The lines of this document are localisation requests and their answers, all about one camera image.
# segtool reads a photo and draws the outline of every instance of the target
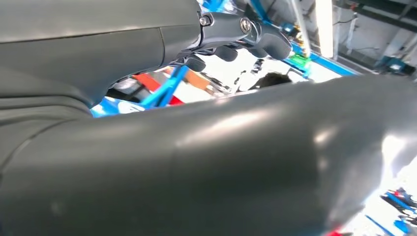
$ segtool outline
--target blue metal frame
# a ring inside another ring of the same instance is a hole
[[[252,6],[254,8],[254,10],[258,13],[258,15],[261,17],[262,21],[264,23],[267,24],[272,24],[271,20],[269,19],[267,13],[265,12],[261,2],[259,0],[251,0],[252,2]],[[293,45],[293,50],[294,52],[301,54],[302,50],[301,47],[299,45],[297,45],[296,43],[292,42]],[[343,76],[347,76],[347,75],[356,75],[355,72],[336,64],[335,62],[332,62],[316,53],[311,52],[310,58],[313,62],[331,70],[336,72],[339,75],[343,75]]]
[[[414,214],[416,213],[416,211],[414,209],[412,209],[410,206],[408,206],[407,204],[405,204],[404,202],[402,202],[401,200],[399,200],[394,194],[387,192],[387,196],[391,200],[393,200],[395,203],[397,203],[398,205],[402,206],[404,209],[410,210]]]
[[[370,221],[372,221],[376,226],[378,226],[381,230],[383,230],[387,235],[389,235],[389,236],[395,236],[389,230],[387,230],[384,226],[380,225],[378,222],[376,222],[374,219],[372,219],[368,215],[366,215],[366,218],[368,218]]]
[[[171,77],[159,87],[153,94],[145,98],[140,105],[145,109],[151,109],[154,107],[165,107],[171,101],[175,90],[178,85],[184,79],[184,76],[188,72],[188,67],[183,66],[175,68],[171,74]]]
[[[204,2],[203,6],[211,12],[220,11],[227,1],[228,0],[208,0]],[[145,98],[140,105],[145,109],[165,107],[168,105],[175,90],[178,88],[178,85],[184,79],[187,72],[188,67],[186,66],[176,68],[172,72],[171,77],[157,91]]]
[[[206,0],[203,3],[203,7],[207,8],[208,11],[216,12],[221,11],[228,0]]]

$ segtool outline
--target metal pipe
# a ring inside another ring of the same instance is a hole
[[[304,42],[305,56],[310,57],[310,40],[308,39],[307,28],[304,23],[304,17],[302,14],[301,6],[299,4],[299,0],[291,0],[291,5],[293,6],[295,15],[297,17],[298,25],[301,31],[301,38]]]
[[[389,0],[352,0],[356,3],[364,4],[366,6],[382,10],[391,14],[395,15],[401,15],[404,12],[404,9],[407,7],[407,5],[389,1]],[[404,18],[408,18],[414,21],[417,21],[417,8],[411,6],[409,11],[407,11],[404,16]]]
[[[356,21],[357,21],[357,17],[354,15],[354,18],[352,19],[352,22],[351,22],[351,26],[349,28],[348,41],[346,43],[346,47],[348,48],[348,55],[352,53],[352,39],[353,39],[353,33],[355,31]]]
[[[393,19],[391,17],[375,13],[373,11],[369,11],[369,10],[365,10],[363,8],[357,7],[357,8],[354,9],[354,12],[357,12],[358,14],[360,14],[362,16],[366,16],[366,17],[369,17],[369,18],[372,18],[372,19],[375,19],[375,20],[378,20],[378,21],[382,21],[382,22],[385,22],[387,24],[403,28],[405,30],[409,30],[411,32],[417,32],[417,26],[416,25],[405,23],[405,22],[399,21],[397,19]]]
[[[342,8],[337,9],[337,22],[340,22],[342,18]],[[336,24],[336,34],[334,36],[334,56],[333,59],[337,61],[339,54],[339,38],[340,38],[340,24]]]
[[[404,8],[403,12],[401,12],[400,16],[398,16],[398,20],[401,20],[410,11],[416,1],[417,0],[410,0],[410,2]]]

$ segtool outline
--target ceiling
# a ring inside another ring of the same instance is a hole
[[[291,0],[258,0],[271,21],[296,23]],[[317,35],[315,0],[299,0],[311,48],[320,51]],[[234,12],[245,9],[251,0],[231,0],[226,6]],[[399,56],[417,65],[417,0],[333,0],[334,41],[342,64],[361,71],[373,69],[383,56]],[[357,20],[352,40],[348,35],[353,15]]]

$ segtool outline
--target cable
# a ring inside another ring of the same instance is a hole
[[[355,13],[353,13],[352,19],[350,19],[350,20],[348,20],[348,21],[338,21],[338,22],[334,23],[333,25],[335,26],[335,25],[337,25],[337,24],[349,23],[349,22],[353,21],[353,20],[354,20],[354,19],[356,19],[356,18],[357,18],[357,13],[355,12]]]
[[[354,19],[354,18],[352,18],[352,19],[350,19],[350,20],[348,20],[348,21],[338,21],[338,22],[334,23],[333,25],[335,26],[335,25],[337,25],[337,24],[349,23],[349,22],[351,22],[353,19]]]
[[[379,50],[379,48],[376,48],[376,47],[367,47],[367,48],[353,48],[352,50],[355,50],[355,51],[359,51],[359,50],[364,50],[364,49],[373,49],[373,50]]]

